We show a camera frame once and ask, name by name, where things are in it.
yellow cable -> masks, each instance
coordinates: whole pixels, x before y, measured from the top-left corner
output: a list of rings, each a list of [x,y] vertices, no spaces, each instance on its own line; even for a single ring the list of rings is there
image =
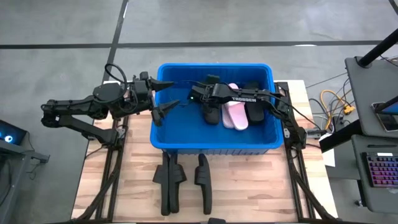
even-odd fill
[[[351,90],[348,90],[342,97],[346,96],[349,92],[351,92]],[[345,106],[345,103],[343,102],[343,101],[345,101],[345,100],[342,100],[336,93],[334,93],[334,94],[335,94],[335,96],[339,99],[339,102],[341,102],[341,103],[343,104],[343,106]],[[330,111],[331,113],[328,114],[328,122],[327,122],[327,124],[326,124],[326,128],[325,128],[325,129],[328,129],[328,128],[329,128],[329,125],[330,125],[330,123],[331,123],[331,118],[332,118],[332,116],[333,116],[333,113],[334,113],[335,110],[337,109],[337,106],[338,106],[338,103],[336,104],[335,109],[333,109],[333,111]]]
[[[326,92],[335,95],[335,96],[339,99],[339,102],[341,102],[341,103],[343,104],[343,106],[344,106],[344,102],[343,102],[343,100],[340,98],[340,96],[338,96],[334,91],[331,91],[331,90],[323,90],[323,91],[321,92],[321,96],[320,96],[321,102],[322,102],[323,107],[326,109],[327,116],[330,116],[330,114],[329,114],[329,112],[328,112],[328,107],[325,105],[325,102],[323,102],[323,94],[326,93]]]

black metal frame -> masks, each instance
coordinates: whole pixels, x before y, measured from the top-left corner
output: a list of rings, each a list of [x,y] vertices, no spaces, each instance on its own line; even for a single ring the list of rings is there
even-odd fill
[[[276,83],[275,85],[277,88],[284,90],[285,96],[288,98],[289,103],[291,104],[289,86],[288,86],[287,82],[279,82],[279,83]],[[290,117],[292,119],[294,119],[293,111],[290,110],[289,113],[290,113],[289,114]],[[117,123],[118,123],[117,121],[114,121],[113,128],[116,128]],[[126,125],[126,126],[128,125],[128,117],[124,118],[123,125]],[[282,122],[282,127],[284,130],[291,128],[291,126],[286,126],[286,124],[283,122]],[[298,166],[299,166],[300,172],[298,172],[295,167],[292,150],[294,149],[293,145],[296,146],[296,144],[292,144],[293,139],[296,139],[295,136],[291,136],[291,138],[290,138],[290,137],[287,137],[284,135],[285,150],[286,150],[286,156],[287,156],[287,165],[289,168],[293,200],[294,200],[294,204],[295,204],[298,222],[341,223],[341,224],[352,223],[352,224],[355,224],[354,222],[344,222],[344,221],[335,219],[322,207],[322,205],[316,199],[314,194],[312,194],[312,192],[308,186],[308,177],[307,177],[307,171],[305,170],[303,153],[302,153],[301,149],[297,149],[297,148],[295,148],[295,150],[297,152],[297,160],[298,160]],[[114,147],[110,147],[108,149],[108,153],[106,155],[106,161],[105,161],[105,165],[104,165],[103,179],[101,182],[101,190],[99,191],[98,195],[95,197],[93,202],[90,204],[90,206],[88,206],[86,211],[80,217],[78,217],[76,219],[72,219],[67,222],[54,223],[54,224],[66,224],[66,223],[87,223],[87,224],[89,224],[89,223],[112,223],[113,222],[114,206],[115,206],[116,196],[117,196],[117,191],[118,191],[118,182],[119,182],[119,175],[120,175],[120,170],[121,170],[121,163],[123,160],[123,150],[124,150],[125,140],[126,140],[126,136],[123,137],[123,139],[120,141],[120,144],[118,144],[117,146],[114,146]],[[112,173],[109,175],[113,151],[117,151],[118,155],[116,158],[116,163],[115,163],[114,169],[113,169]],[[106,192],[109,190],[109,188],[111,186],[112,186],[111,196],[110,196],[111,199],[109,201],[108,213],[107,213],[106,218],[102,218],[104,197],[105,197]],[[299,193],[298,186],[300,186],[300,188],[304,192],[305,199],[307,201],[307,209],[308,209],[309,218],[304,217],[302,205],[301,205],[301,201],[300,201],[300,193]],[[316,219],[314,208],[319,213],[322,220]],[[95,218],[90,219],[95,211],[96,211]]]
[[[123,127],[128,127],[129,116],[123,118]],[[118,120],[113,121],[113,129],[118,126]],[[123,138],[119,139],[117,144],[114,146],[109,146],[106,153],[106,160],[104,165],[103,178],[101,181],[101,188],[92,201],[92,203],[87,207],[85,212],[78,218],[66,221],[58,222],[57,224],[63,223],[112,223],[114,215],[114,207],[116,204],[116,196],[118,194],[119,177],[121,171],[121,164],[123,161],[124,144],[126,142],[127,129],[125,129],[125,134]],[[117,152],[116,161],[114,168],[111,172],[111,163],[114,151]],[[106,212],[106,218],[103,218],[103,207],[104,198],[107,191],[111,188],[111,195],[109,200],[108,211]]]
[[[275,84],[277,89],[280,87],[283,89],[285,92],[285,96],[289,99],[289,104],[292,104],[292,100],[290,98],[290,91],[289,91],[289,85],[287,82],[278,82]],[[287,126],[285,123],[282,122],[282,128],[283,130],[288,130]],[[301,206],[301,200],[300,200],[300,193],[299,193],[299,188],[297,187],[297,181],[294,179],[295,175],[295,165],[293,163],[293,155],[292,155],[292,146],[290,143],[290,140],[284,135],[284,142],[285,142],[285,150],[286,150],[286,158],[287,158],[287,165],[289,167],[289,174],[290,174],[290,184],[292,185],[292,192],[293,192],[293,198],[294,198],[294,204],[296,208],[296,213],[297,213],[297,218],[301,219],[304,218],[303,215],[303,210]],[[303,158],[303,152],[301,150],[296,150],[297,153],[297,159],[298,159],[298,166],[300,168],[300,176],[303,177],[303,181],[306,185],[308,185],[308,177],[307,177],[307,171],[305,170],[304,166],[304,158]],[[315,218],[315,212],[313,210],[313,205],[311,201],[306,197],[307,201],[307,210],[310,218]]]

desk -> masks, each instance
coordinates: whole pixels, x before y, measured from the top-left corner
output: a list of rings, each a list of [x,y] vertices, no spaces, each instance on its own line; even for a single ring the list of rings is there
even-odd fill
[[[311,118],[304,82],[292,80],[288,83],[293,105]],[[295,113],[295,117],[300,126],[313,128],[299,114]],[[211,215],[203,214],[201,189],[193,183],[198,157],[178,156],[178,163],[183,165],[188,180],[180,185],[180,212],[163,217],[160,214],[160,185],[152,182],[156,166],[162,163],[162,151],[150,144],[151,119],[148,111],[130,116],[114,222],[206,222],[209,217],[223,218],[227,222],[297,221],[283,146],[261,156],[207,156],[213,187]],[[95,125],[109,128],[112,119],[108,116],[95,121]],[[308,143],[317,144],[317,141],[308,140]],[[93,141],[87,153],[99,147],[100,144]],[[307,147],[303,156],[311,190],[328,212],[337,217],[321,150]],[[106,150],[102,149],[85,161],[72,218],[81,215],[97,194],[105,157]],[[304,194],[300,192],[300,196],[304,214],[308,217]]]
[[[372,103],[386,102],[398,95],[398,68],[385,60],[375,60],[369,68],[360,67],[355,58],[346,58],[345,64],[359,119],[322,140],[322,150],[346,142],[354,134],[398,138],[398,131],[383,129],[371,108]]]
[[[398,207],[396,202],[398,201],[398,195],[396,194],[397,189],[386,189],[380,187],[371,187],[369,183],[368,171],[361,158],[363,152],[390,152],[398,153],[398,147],[379,147],[379,148],[368,148],[369,144],[376,145],[398,145],[398,139],[388,138],[372,138],[360,135],[354,135],[351,138],[354,146],[354,153],[356,157],[356,163],[361,176],[362,200],[365,205],[372,212],[382,213],[398,213]]]

black cable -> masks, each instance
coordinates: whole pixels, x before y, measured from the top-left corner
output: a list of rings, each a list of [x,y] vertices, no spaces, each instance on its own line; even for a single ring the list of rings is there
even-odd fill
[[[85,159],[87,159],[87,157],[91,156],[92,154],[98,152],[99,150],[103,149],[104,147],[105,147],[105,146],[101,146],[99,149],[95,149],[95,150],[92,151],[91,153],[87,154],[87,155],[85,156]]]
[[[292,156],[289,159],[295,159],[295,158],[297,158],[297,156],[299,156],[299,153],[297,152],[297,149],[292,149],[292,150],[294,150],[296,152],[296,155]]]
[[[323,108],[322,104],[318,100],[316,100],[314,98],[309,98],[308,100],[309,101],[313,100],[313,101],[317,102],[318,105],[320,106],[320,108],[322,109],[323,113],[325,114],[325,116],[328,116],[328,114],[326,113],[326,110]]]
[[[347,78],[347,80],[344,82],[344,85],[343,85],[343,97],[344,97],[345,102],[347,102],[347,96],[346,96],[346,88],[345,88],[345,86],[346,86],[346,83],[348,82],[348,80],[349,80],[349,78]]]
[[[350,102],[350,104],[352,104],[352,103],[354,103],[355,101],[353,100],[352,102]],[[344,107],[344,106],[339,106],[339,107],[337,107],[336,108],[336,110],[337,109],[340,109],[340,108],[342,108],[342,107]],[[332,113],[334,110],[330,110],[330,111],[328,111],[329,113]],[[323,113],[312,113],[312,114],[323,114]]]
[[[308,145],[308,146],[312,146],[312,147],[317,147],[317,148],[321,148],[320,146],[317,146],[317,145],[314,145],[314,144],[310,144],[310,143],[306,143],[306,145]]]
[[[34,180],[36,178],[36,168],[38,168],[39,166],[42,166],[44,164],[42,163],[38,163],[35,165],[35,167],[33,167],[33,169],[31,171],[26,172],[27,174],[29,174],[29,179],[30,180]]]
[[[26,132],[28,135],[27,135],[27,141],[29,142],[29,144],[30,144],[30,147],[32,148],[32,151],[36,151],[36,149],[33,147],[33,145],[32,145],[32,142],[30,141],[30,132],[29,131],[27,131]]]
[[[137,106],[138,106],[138,96],[137,96],[137,93],[135,92],[135,91],[132,91],[131,92],[133,95],[134,95],[134,99],[135,99],[135,101],[136,101],[136,105],[135,105],[135,107],[133,107],[133,109],[131,109],[131,110],[125,110],[121,105],[120,105],[120,103],[119,103],[119,106],[120,106],[120,110],[121,111],[123,111],[123,112],[125,112],[125,113],[132,113],[132,112],[134,112],[136,109],[137,109]]]
[[[395,66],[395,67],[398,67],[398,65],[396,65],[396,64],[394,64],[394,63],[392,63],[392,62],[390,62],[387,58],[385,58],[385,57],[383,57],[383,56],[381,56],[380,55],[380,58],[383,58],[383,60],[386,60],[388,63],[390,63],[391,65],[393,65],[393,66]]]
[[[346,85],[346,83],[345,84],[343,84],[343,86],[336,92],[336,94],[335,95],[333,95],[333,97],[331,98],[331,100],[330,101],[333,101],[333,99],[335,99],[335,98],[337,98],[336,96],[337,96],[337,94],[344,88],[344,86]],[[353,103],[353,102],[351,102],[351,103],[348,103],[347,101],[345,101],[345,103],[346,104],[348,104],[349,106],[351,106],[351,104]]]
[[[123,77],[123,81],[120,80],[119,78],[116,78],[114,75],[112,75],[112,73],[108,70],[108,66],[110,66],[110,67],[115,67],[116,69],[118,69],[119,72],[120,72],[120,74],[121,74],[122,77]],[[110,77],[114,78],[116,81],[119,81],[120,83],[123,83],[123,84],[127,85],[126,74],[124,74],[123,69],[121,69],[121,67],[119,67],[119,65],[116,65],[116,64],[113,64],[113,63],[107,63],[107,64],[104,66],[104,68],[105,68],[105,72],[106,72]]]
[[[341,114],[341,112],[343,112],[343,110],[344,110],[344,108],[342,108],[342,109],[340,110],[340,112],[338,113],[338,115],[337,115],[338,118],[340,117],[340,114]]]
[[[315,124],[313,121],[311,121],[308,117],[304,116],[301,112],[299,112],[293,105],[290,105],[286,102],[284,102],[286,105],[291,106],[293,108],[293,110],[295,110],[299,115],[303,116],[303,118],[305,118],[307,121],[309,121],[310,123],[314,124],[319,130],[322,130],[321,127],[319,127],[319,125]]]
[[[318,82],[318,83],[315,83],[315,84],[312,84],[312,85],[306,86],[305,88],[310,88],[310,87],[313,87],[313,86],[319,85],[319,84],[321,84],[321,83],[327,82],[327,81],[329,81],[329,80],[332,80],[332,79],[334,79],[334,78],[340,77],[340,76],[342,76],[342,75],[345,75],[345,74],[347,74],[347,72],[345,72],[345,73],[341,73],[341,74],[339,74],[339,75],[337,75],[337,76],[335,76],[335,77],[328,78],[328,79],[326,79],[326,80],[323,80],[323,81],[320,81],[320,82]]]
[[[11,185],[12,185],[11,164],[10,164],[9,159],[7,159],[7,165],[8,165],[8,188],[6,190],[5,196],[0,201],[0,207],[1,207],[1,205],[3,205],[3,203],[6,200],[8,194],[10,193]]]
[[[120,80],[120,79],[118,79],[118,78],[116,78],[114,75],[112,75],[112,73],[108,70],[108,67],[109,67],[109,66],[115,67],[117,70],[119,70],[120,74],[121,74],[122,77],[123,77],[123,81]],[[118,65],[115,65],[115,64],[113,64],[113,63],[107,63],[107,64],[104,66],[104,69],[105,69],[105,72],[106,72],[110,77],[112,77],[112,78],[114,78],[115,80],[119,81],[120,84],[124,84],[124,91],[121,92],[120,95],[119,95],[117,98],[113,99],[113,100],[102,101],[102,100],[99,100],[99,99],[97,99],[97,98],[94,98],[94,100],[95,100],[96,102],[98,102],[98,103],[105,104],[105,103],[112,103],[112,102],[115,102],[116,100],[120,100],[121,98],[124,98],[124,94],[126,94],[126,92],[128,91],[128,87],[127,87],[127,77],[126,77],[126,74],[124,73],[123,69],[122,69],[121,67],[119,67]]]

cable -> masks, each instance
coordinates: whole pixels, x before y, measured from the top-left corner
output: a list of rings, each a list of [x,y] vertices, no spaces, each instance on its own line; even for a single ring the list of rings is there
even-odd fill
[[[349,80],[349,78],[347,78],[347,80],[344,82],[344,85],[343,85],[343,97],[344,97],[345,102],[347,102],[347,96],[346,96],[346,88],[345,88],[345,86],[347,85],[348,80]]]
[[[131,109],[131,110],[129,110],[129,111],[128,111],[128,110],[125,110],[125,109],[123,109],[122,105],[120,105],[120,102],[119,102],[120,110],[123,111],[123,112],[125,112],[125,113],[132,113],[132,112],[134,112],[134,111],[137,109],[137,106],[138,106],[138,96],[137,96],[137,93],[136,93],[135,91],[132,91],[131,93],[134,95],[134,100],[136,101],[136,105],[135,105],[135,107],[133,107],[133,109]]]
[[[355,101],[353,100],[353,101],[351,101],[350,102],[350,104],[353,104],[353,103],[355,103]],[[340,108],[342,108],[343,106],[339,106],[339,107],[337,107],[336,109],[340,109]],[[331,113],[331,110],[330,111],[327,111],[328,113]],[[312,113],[312,114],[324,114],[324,113]]]
[[[307,145],[307,146],[312,146],[312,147],[317,147],[317,148],[321,149],[320,146],[317,146],[317,145],[314,145],[314,144],[306,143],[306,145]]]
[[[32,148],[32,151],[36,151],[36,149],[33,147],[33,145],[32,145],[32,143],[31,143],[31,141],[30,141],[30,132],[29,131],[27,131],[26,132],[27,134],[28,134],[28,136],[27,136],[27,141],[29,142],[29,144],[30,144],[30,147]]]
[[[332,91],[332,90],[323,90],[323,91],[321,92],[320,98],[321,98],[322,105],[323,105],[325,108],[327,108],[327,106],[325,105],[325,102],[323,101],[323,94],[326,93],[326,92],[332,93],[333,95],[335,95],[335,96],[339,99],[339,101],[343,104],[343,106],[345,105],[345,103],[343,102],[343,100],[342,100],[334,91]],[[333,112],[327,114],[327,115],[328,115],[328,122],[327,122],[327,124],[326,124],[326,128],[325,128],[325,129],[328,129],[328,128],[329,128],[330,121],[331,121],[331,115],[332,115],[332,114],[333,114]]]
[[[314,118],[322,118],[322,122],[321,122],[321,127],[323,126],[323,120],[328,120],[328,118],[324,117],[324,116],[320,116],[320,115],[312,115]],[[335,126],[332,124],[331,125],[331,132],[333,133],[335,131]]]
[[[296,152],[296,155],[292,156],[290,159],[295,159],[295,158],[297,158],[297,156],[299,156],[299,154],[297,152],[297,149],[292,149],[292,150],[294,150]]]
[[[10,193],[11,185],[12,185],[11,164],[10,164],[9,159],[7,159],[7,165],[8,165],[8,188],[6,190],[5,196],[0,201],[0,207],[1,207],[1,205],[3,205],[3,203],[6,200],[8,194]]]
[[[105,146],[102,145],[99,149],[95,149],[95,150],[92,151],[91,153],[87,154],[87,155],[85,156],[85,159],[87,159],[87,157],[91,156],[92,154],[98,152],[99,150],[103,149],[104,147],[105,147]]]
[[[343,89],[343,86],[336,92],[336,95]],[[330,102],[334,102],[334,101],[335,101],[335,100],[333,100],[334,98],[336,98],[335,95],[332,97],[332,99],[330,100]],[[348,102],[346,101],[346,103],[347,103],[348,105],[351,106],[351,104],[353,103],[353,101],[350,102],[350,103],[348,103]]]
[[[390,62],[388,58],[385,58],[385,57],[383,57],[383,56],[381,56],[381,55],[380,55],[380,58],[382,58],[383,60],[386,60],[386,61],[387,61],[388,63],[390,63],[391,65],[393,65],[393,66],[395,66],[395,67],[398,67],[398,65],[396,65],[396,64],[394,64],[394,63],[392,63],[392,62]]]
[[[33,167],[33,169],[31,171],[26,172],[27,174],[29,174],[29,179],[30,180],[34,180],[36,178],[36,168],[38,168],[39,166],[42,166],[44,164],[42,163],[38,163],[35,165],[35,167]]]
[[[116,78],[114,75],[112,75],[112,73],[108,70],[108,67],[109,67],[109,66],[115,67],[117,70],[119,70],[120,74],[121,74],[122,77],[123,77],[123,81],[120,80],[120,79],[118,79],[118,78]],[[96,101],[96,102],[98,102],[98,103],[102,103],[102,104],[115,102],[116,100],[119,100],[119,99],[123,98],[123,97],[124,97],[124,94],[126,94],[126,92],[128,91],[128,87],[127,87],[127,77],[126,77],[126,74],[124,73],[123,69],[121,69],[121,67],[119,67],[118,65],[115,65],[115,64],[113,64],[113,63],[107,63],[107,64],[104,66],[104,69],[105,69],[105,72],[106,72],[110,77],[112,77],[112,78],[114,78],[115,80],[119,81],[120,84],[124,84],[124,91],[121,92],[120,95],[119,95],[117,98],[113,99],[113,100],[102,101],[102,100],[99,100],[98,98],[95,98],[95,97],[94,97],[94,101]]]
[[[322,94],[323,94],[324,92],[326,92],[326,91],[330,91],[330,92],[332,92],[333,94],[336,94],[335,92],[333,92],[333,91],[331,91],[331,90],[323,90],[323,91],[321,92],[321,102],[322,102],[323,105],[325,105],[325,104],[324,104],[324,102],[323,102]],[[336,96],[337,96],[337,98],[339,99],[339,101],[343,104],[343,109],[344,109],[344,108],[345,108],[345,103],[343,102],[343,100],[342,100],[337,94],[336,94]],[[334,109],[333,111],[331,111],[330,114],[328,114],[329,120],[328,120],[328,123],[326,124],[326,129],[329,128],[329,125],[330,125],[330,122],[331,122],[331,115],[334,113],[334,111],[336,110],[337,106],[338,106],[338,104],[336,104],[335,109]]]
[[[123,77],[123,81],[120,80],[119,78],[116,78],[109,70],[108,70],[108,66],[110,67],[115,67],[116,69],[119,70],[120,74]],[[126,75],[124,74],[124,71],[119,67],[119,65],[113,64],[113,63],[107,63],[105,66],[105,72],[112,78],[114,78],[116,81],[119,81],[120,83],[126,84],[127,85],[127,78]]]
[[[315,84],[312,84],[312,85],[306,86],[305,88],[310,88],[310,87],[313,87],[313,86],[319,85],[319,84],[321,84],[321,83],[327,82],[327,81],[329,81],[329,80],[332,80],[332,79],[334,79],[334,78],[340,77],[340,76],[342,76],[342,75],[345,75],[345,74],[347,74],[347,72],[345,72],[345,73],[341,73],[341,74],[339,74],[339,75],[336,75],[335,77],[328,78],[327,80],[323,80],[323,81],[320,81],[320,82],[318,82],[318,83],[315,83]]]
[[[340,114],[341,114],[341,112],[343,112],[343,110],[344,110],[344,108],[342,108],[342,109],[340,110],[340,112],[338,113],[338,115],[337,115],[338,118],[340,117]]]
[[[328,116],[328,114],[326,113],[326,110],[324,109],[324,107],[322,106],[322,104],[321,104],[318,100],[316,100],[316,99],[314,99],[314,98],[309,98],[308,100],[309,100],[309,101],[313,100],[313,101],[317,102],[318,105],[319,105],[319,107],[320,107],[320,108],[322,109],[322,111],[324,112],[325,116]]]

